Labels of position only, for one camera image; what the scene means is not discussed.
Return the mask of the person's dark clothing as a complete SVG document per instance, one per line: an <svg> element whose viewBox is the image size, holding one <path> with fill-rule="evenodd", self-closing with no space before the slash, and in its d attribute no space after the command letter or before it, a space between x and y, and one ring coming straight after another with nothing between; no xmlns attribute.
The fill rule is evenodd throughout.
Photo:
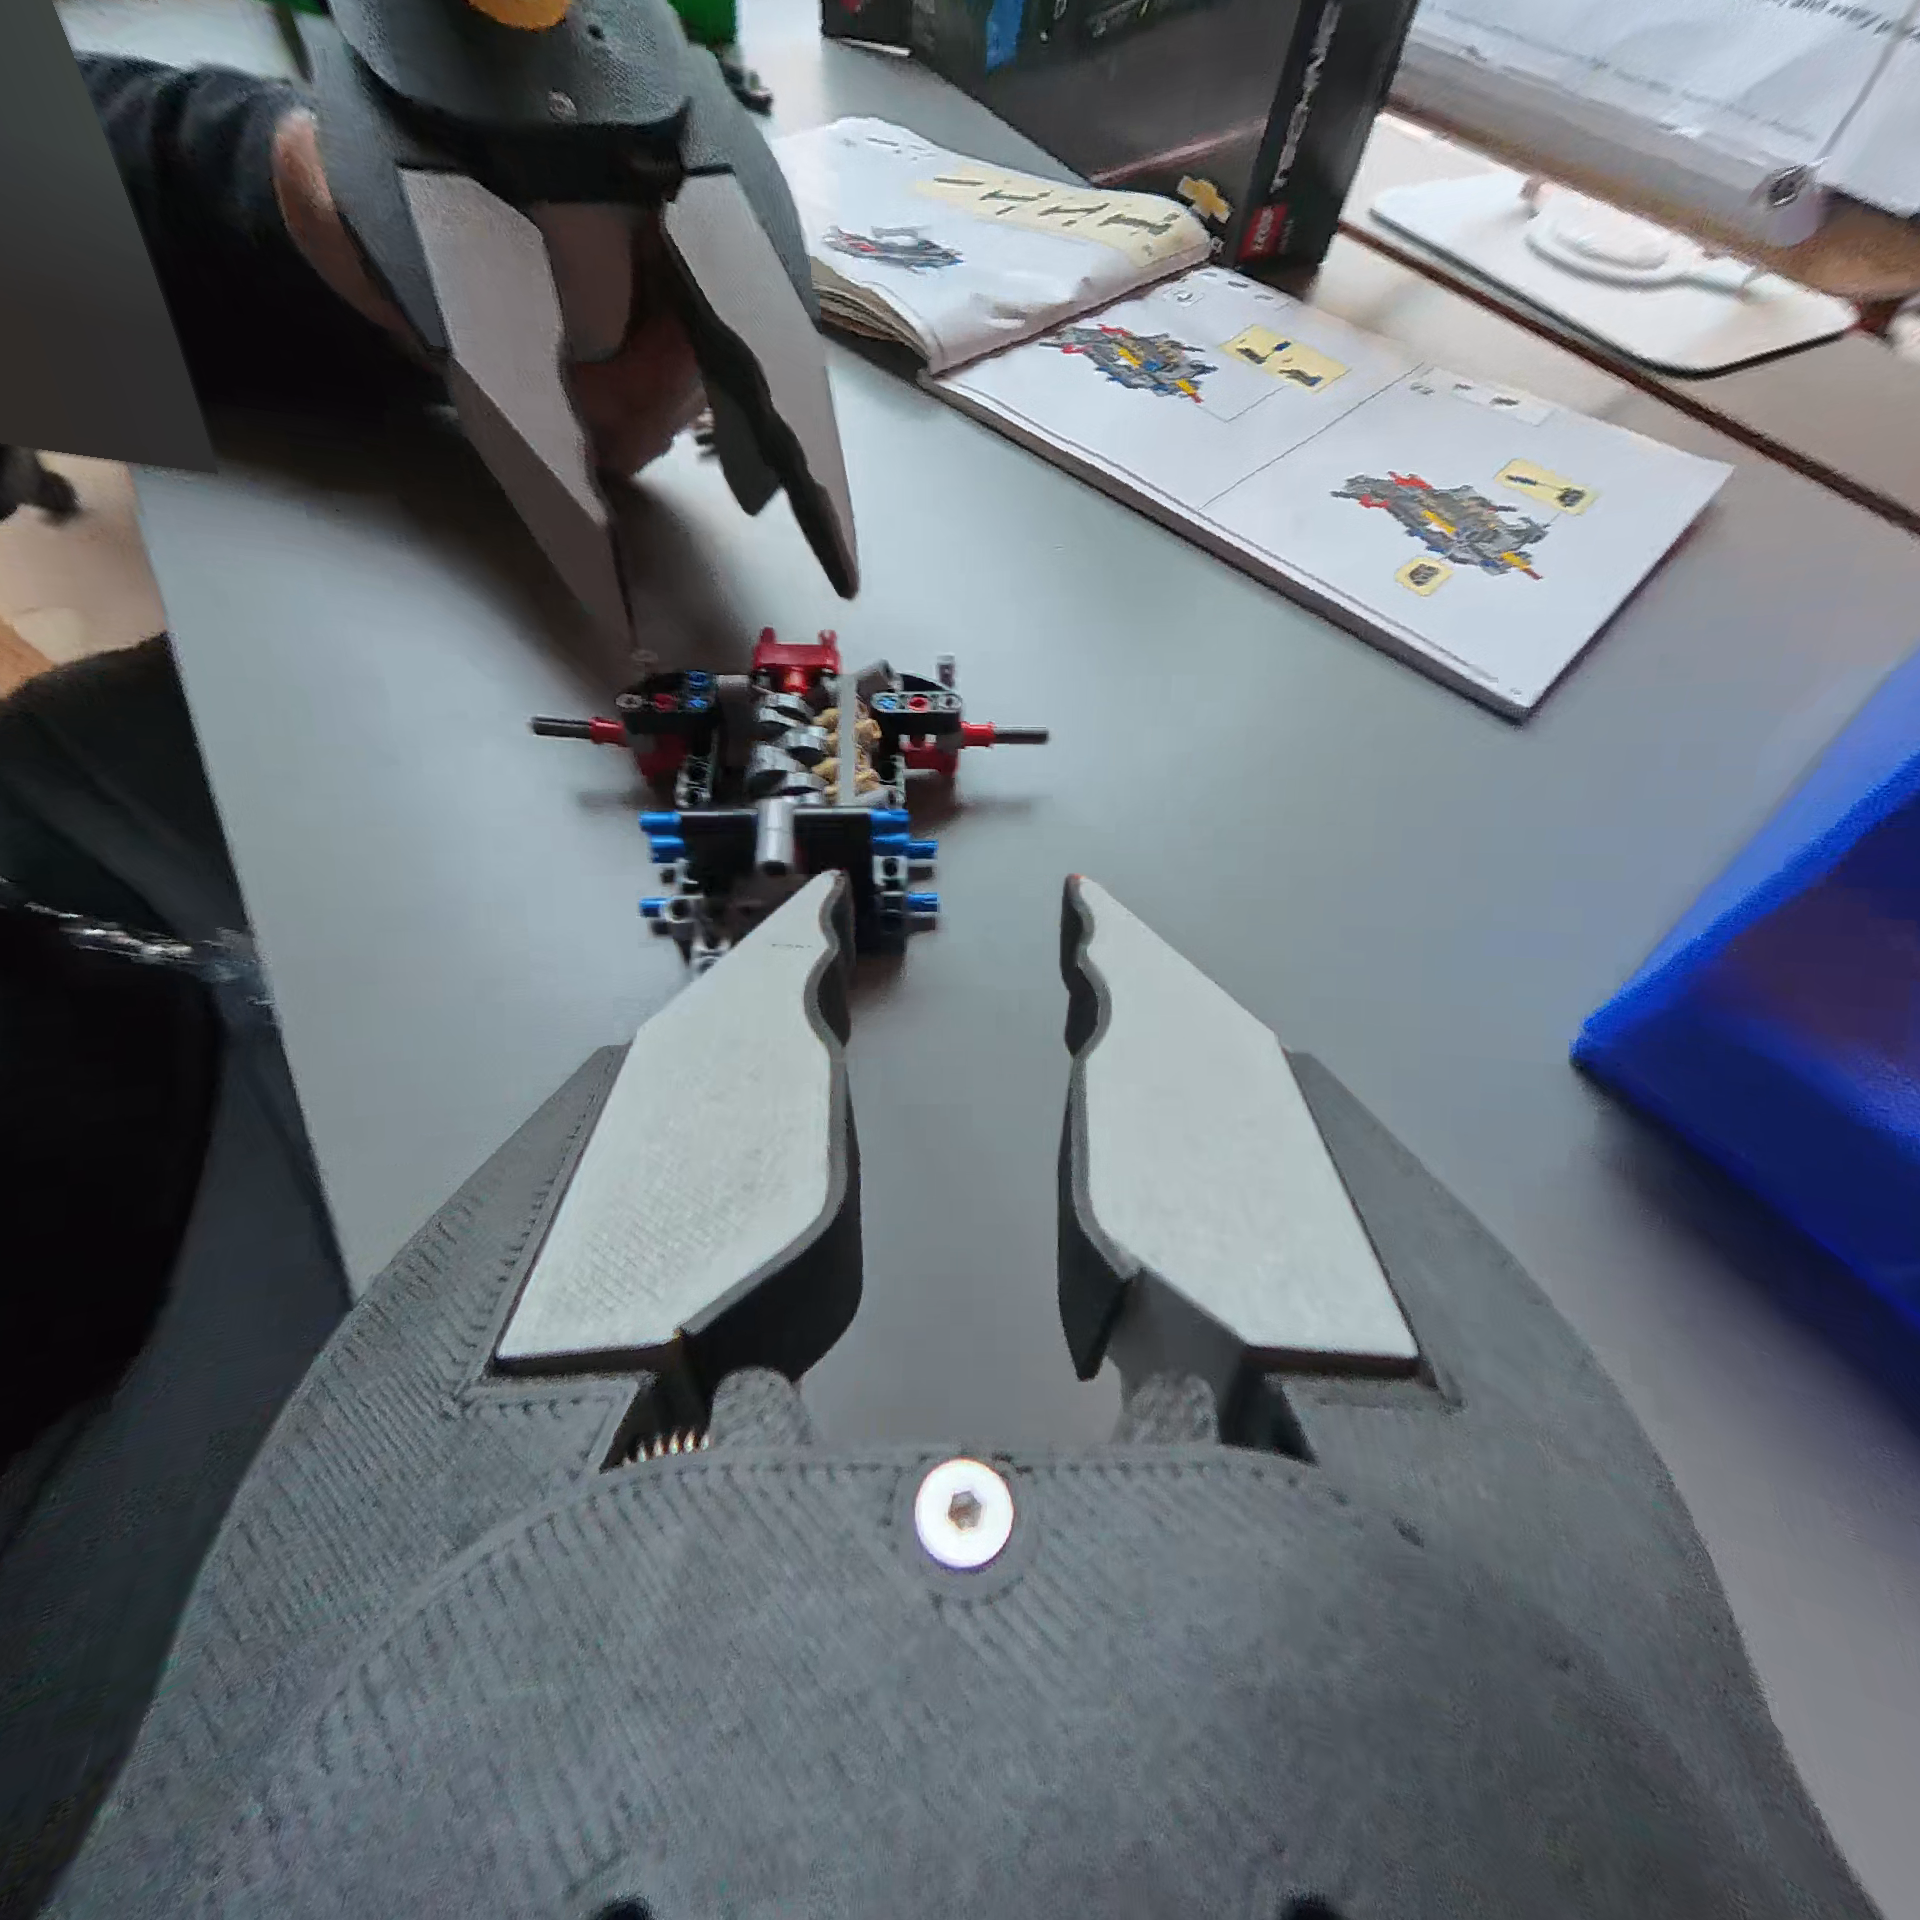
<svg viewBox="0 0 1920 1920"><path fill-rule="evenodd" d="M167 637L1 713L1 1912L77 1851L350 1283Z"/></svg>

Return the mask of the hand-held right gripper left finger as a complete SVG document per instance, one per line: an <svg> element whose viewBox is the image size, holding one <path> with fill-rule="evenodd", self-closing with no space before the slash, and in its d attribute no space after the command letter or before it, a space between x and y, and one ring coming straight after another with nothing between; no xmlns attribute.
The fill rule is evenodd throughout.
<svg viewBox="0 0 1920 1920"><path fill-rule="evenodd" d="M633 1036L491 1350L512 1378L807 1377L862 1297L852 892L814 876Z"/></svg>

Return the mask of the person's left forearm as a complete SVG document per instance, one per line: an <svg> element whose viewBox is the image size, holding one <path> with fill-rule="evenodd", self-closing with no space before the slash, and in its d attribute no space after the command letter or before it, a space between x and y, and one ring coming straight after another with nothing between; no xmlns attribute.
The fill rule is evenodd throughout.
<svg viewBox="0 0 1920 1920"><path fill-rule="evenodd" d="M443 384L334 205L302 90L75 55L198 401L374 421Z"/></svg>

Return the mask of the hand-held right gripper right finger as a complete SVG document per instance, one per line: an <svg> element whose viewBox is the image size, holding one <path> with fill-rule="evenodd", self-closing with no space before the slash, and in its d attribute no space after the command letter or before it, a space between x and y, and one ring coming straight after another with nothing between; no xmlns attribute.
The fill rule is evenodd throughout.
<svg viewBox="0 0 1920 1920"><path fill-rule="evenodd" d="M1403 1380L1422 1349L1277 1036L1067 876L1058 1312L1073 1375Z"/></svg>

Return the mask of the black lego set box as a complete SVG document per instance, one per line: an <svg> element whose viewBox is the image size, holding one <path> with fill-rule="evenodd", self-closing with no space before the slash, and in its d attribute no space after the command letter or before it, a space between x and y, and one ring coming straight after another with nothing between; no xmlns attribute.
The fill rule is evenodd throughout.
<svg viewBox="0 0 1920 1920"><path fill-rule="evenodd" d="M1417 2L822 2L1078 178L1187 205L1217 264L1301 283L1332 251Z"/></svg>

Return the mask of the open instruction booklet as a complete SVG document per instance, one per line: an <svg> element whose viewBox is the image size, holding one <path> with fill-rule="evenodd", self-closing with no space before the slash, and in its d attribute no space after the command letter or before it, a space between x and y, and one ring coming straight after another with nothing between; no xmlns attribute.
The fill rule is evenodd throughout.
<svg viewBox="0 0 1920 1920"><path fill-rule="evenodd" d="M774 156L826 325L902 347L928 397L1509 722L1730 478L1212 263L1184 200L874 116Z"/></svg>

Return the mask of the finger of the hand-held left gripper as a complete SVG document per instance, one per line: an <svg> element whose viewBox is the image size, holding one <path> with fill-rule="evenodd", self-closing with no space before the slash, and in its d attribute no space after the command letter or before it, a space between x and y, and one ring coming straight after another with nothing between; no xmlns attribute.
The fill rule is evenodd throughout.
<svg viewBox="0 0 1920 1920"><path fill-rule="evenodd" d="M828 588L852 600L852 488L798 208L757 132L689 169L660 211L673 300L736 504L782 496Z"/></svg>
<svg viewBox="0 0 1920 1920"><path fill-rule="evenodd" d="M478 180L404 169L459 427L539 555L612 645L631 640L619 536L567 386L545 236Z"/></svg>

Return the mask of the green object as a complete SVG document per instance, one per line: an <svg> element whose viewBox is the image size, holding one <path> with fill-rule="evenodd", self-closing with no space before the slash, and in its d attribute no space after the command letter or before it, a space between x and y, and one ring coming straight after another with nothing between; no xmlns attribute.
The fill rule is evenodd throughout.
<svg viewBox="0 0 1920 1920"><path fill-rule="evenodd" d="M757 119L770 119L774 97L741 55L739 2L668 2L685 40L706 51L717 65L732 97Z"/></svg>

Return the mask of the blue plastic bin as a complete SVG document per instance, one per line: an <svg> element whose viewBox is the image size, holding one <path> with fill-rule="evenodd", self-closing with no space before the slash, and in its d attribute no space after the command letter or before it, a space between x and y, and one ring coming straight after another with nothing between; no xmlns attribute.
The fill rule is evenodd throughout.
<svg viewBox="0 0 1920 1920"><path fill-rule="evenodd" d="M1570 1063L1831 1256L1916 1345L1916 654L1587 1014Z"/></svg>

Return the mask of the person's left hand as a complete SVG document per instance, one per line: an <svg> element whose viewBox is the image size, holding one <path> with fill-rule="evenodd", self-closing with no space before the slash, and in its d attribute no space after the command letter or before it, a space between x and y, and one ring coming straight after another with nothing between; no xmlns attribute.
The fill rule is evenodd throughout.
<svg viewBox="0 0 1920 1920"><path fill-rule="evenodd" d="M376 286L338 216L318 125L308 108L287 108L275 125L272 190L282 227L303 263L358 317L420 362L421 348L408 320ZM655 214L633 229L631 307L622 347L610 358L574 362L569 389L597 466L618 478L630 478L666 454L706 408L697 361L669 298Z"/></svg>

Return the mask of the white plastic tray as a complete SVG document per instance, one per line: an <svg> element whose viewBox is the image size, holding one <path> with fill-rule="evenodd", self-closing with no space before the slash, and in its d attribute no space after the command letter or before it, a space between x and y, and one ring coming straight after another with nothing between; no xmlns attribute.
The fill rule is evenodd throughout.
<svg viewBox="0 0 1920 1920"><path fill-rule="evenodd" d="M1646 372L1714 379L1836 343L1845 300L1540 177L1386 189L1381 229Z"/></svg>

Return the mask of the partly built lego model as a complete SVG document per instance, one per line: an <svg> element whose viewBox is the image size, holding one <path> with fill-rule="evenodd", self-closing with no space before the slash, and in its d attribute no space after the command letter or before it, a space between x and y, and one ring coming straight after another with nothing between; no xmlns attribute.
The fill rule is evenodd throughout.
<svg viewBox="0 0 1920 1920"><path fill-rule="evenodd" d="M967 754L1043 748L1042 726L974 719L950 656L930 677L847 668L838 637L764 628L743 670L653 667L606 715L531 716L533 738L618 751L651 805L636 826L657 876L638 917L702 975L817 879L839 879L855 956L900 956L941 920L940 848L913 785Z"/></svg>

